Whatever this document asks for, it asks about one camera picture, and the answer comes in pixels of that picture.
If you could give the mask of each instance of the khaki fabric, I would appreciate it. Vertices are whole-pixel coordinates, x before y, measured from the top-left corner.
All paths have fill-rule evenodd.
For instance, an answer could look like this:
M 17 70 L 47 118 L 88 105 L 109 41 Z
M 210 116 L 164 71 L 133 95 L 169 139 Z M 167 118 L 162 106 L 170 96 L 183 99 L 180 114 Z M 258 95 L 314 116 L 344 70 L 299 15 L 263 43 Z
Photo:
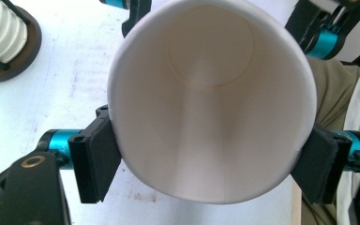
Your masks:
M 353 90 L 360 77 L 360 67 L 343 66 L 338 60 L 307 59 L 317 86 L 316 122 L 330 130 L 343 129 Z M 332 225 L 336 222 L 334 204 L 311 204 L 303 197 L 302 225 Z
M 360 77 L 360 67 L 343 66 L 338 60 L 309 58 L 317 86 L 316 122 L 328 129 L 343 129 L 353 90 Z

